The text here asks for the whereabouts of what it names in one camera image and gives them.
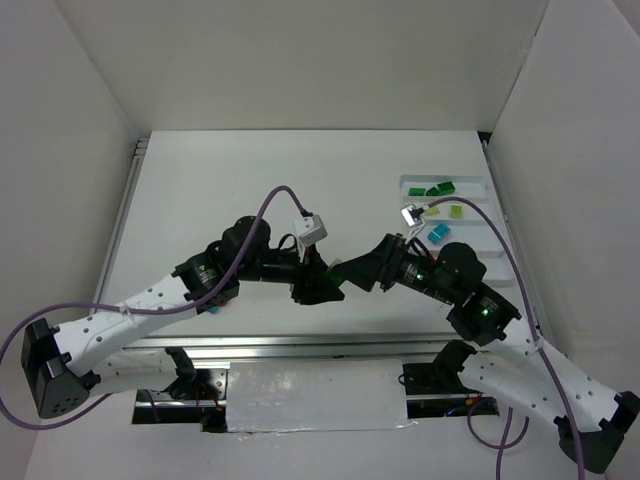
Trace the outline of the blue oval lego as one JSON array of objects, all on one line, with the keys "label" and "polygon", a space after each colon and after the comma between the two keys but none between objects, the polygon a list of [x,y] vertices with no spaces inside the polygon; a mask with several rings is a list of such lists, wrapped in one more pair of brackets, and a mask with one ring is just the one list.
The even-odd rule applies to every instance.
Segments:
[{"label": "blue oval lego", "polygon": [[435,226],[427,235],[427,239],[433,245],[440,245],[451,236],[451,228],[446,224]]}]

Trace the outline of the dark green square lego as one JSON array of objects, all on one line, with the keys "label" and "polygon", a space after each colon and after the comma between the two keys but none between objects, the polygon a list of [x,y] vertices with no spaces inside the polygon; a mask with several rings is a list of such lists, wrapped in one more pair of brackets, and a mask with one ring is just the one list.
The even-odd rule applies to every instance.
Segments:
[{"label": "dark green square lego", "polygon": [[412,196],[412,197],[414,197],[414,196],[424,196],[425,192],[426,192],[425,188],[411,187],[408,190],[408,195]]}]

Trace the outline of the lime square lego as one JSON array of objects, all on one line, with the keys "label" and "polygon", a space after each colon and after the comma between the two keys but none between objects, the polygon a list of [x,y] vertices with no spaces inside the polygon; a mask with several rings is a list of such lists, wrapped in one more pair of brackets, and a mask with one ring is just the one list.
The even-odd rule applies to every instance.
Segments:
[{"label": "lime square lego", "polygon": [[464,207],[462,205],[451,205],[449,217],[451,219],[462,219],[464,217]]}]

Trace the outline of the dark green curved lego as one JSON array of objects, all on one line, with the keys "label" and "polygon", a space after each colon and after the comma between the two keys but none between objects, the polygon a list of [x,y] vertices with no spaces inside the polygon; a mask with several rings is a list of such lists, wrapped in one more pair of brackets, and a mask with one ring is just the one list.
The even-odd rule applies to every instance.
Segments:
[{"label": "dark green curved lego", "polygon": [[453,195],[456,192],[456,186],[453,182],[442,182],[436,185],[437,195],[446,196]]}]

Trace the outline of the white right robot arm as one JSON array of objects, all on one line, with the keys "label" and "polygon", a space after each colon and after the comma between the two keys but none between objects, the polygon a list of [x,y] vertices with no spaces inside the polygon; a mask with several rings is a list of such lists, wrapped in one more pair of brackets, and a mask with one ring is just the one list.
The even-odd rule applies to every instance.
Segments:
[{"label": "white right robot arm", "polygon": [[332,270],[365,291],[402,285],[450,306],[447,319],[460,338],[445,350],[454,356],[455,379],[556,428],[562,452],[585,470],[607,470],[639,415],[638,396],[598,382],[532,333],[518,309],[484,283],[486,267],[469,245],[449,243],[431,259],[388,234]]}]

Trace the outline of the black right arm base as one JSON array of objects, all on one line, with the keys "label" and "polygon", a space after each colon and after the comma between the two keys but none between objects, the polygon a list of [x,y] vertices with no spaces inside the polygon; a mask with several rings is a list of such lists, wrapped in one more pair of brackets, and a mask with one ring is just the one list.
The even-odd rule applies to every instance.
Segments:
[{"label": "black right arm base", "polygon": [[398,382],[407,396],[409,419],[454,418],[467,415],[497,415],[496,401],[479,391],[465,387],[459,379],[463,363],[476,350],[453,340],[432,362],[405,363]]}]

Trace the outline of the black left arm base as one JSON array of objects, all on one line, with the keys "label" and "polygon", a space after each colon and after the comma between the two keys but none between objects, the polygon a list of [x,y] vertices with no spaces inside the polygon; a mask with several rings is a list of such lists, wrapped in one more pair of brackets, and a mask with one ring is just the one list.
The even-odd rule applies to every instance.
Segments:
[{"label": "black left arm base", "polygon": [[134,425],[197,425],[206,433],[226,433],[229,370],[197,369],[186,351],[168,347],[177,378],[161,390],[138,390]]}]

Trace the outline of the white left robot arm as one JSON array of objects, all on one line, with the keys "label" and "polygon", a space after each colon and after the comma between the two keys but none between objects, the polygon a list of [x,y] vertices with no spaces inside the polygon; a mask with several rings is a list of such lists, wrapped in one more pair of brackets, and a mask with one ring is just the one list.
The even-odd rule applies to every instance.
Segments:
[{"label": "white left robot arm", "polygon": [[96,310],[58,326],[38,318],[25,329],[21,365],[39,417],[54,419],[92,396],[129,388],[185,394],[197,372],[183,349],[136,352],[129,345],[227,303],[243,281],[287,284],[292,300],[304,306],[343,300],[316,248],[326,235],[320,216],[307,214],[294,222],[294,246],[271,247],[269,224],[245,216],[112,311]]}]

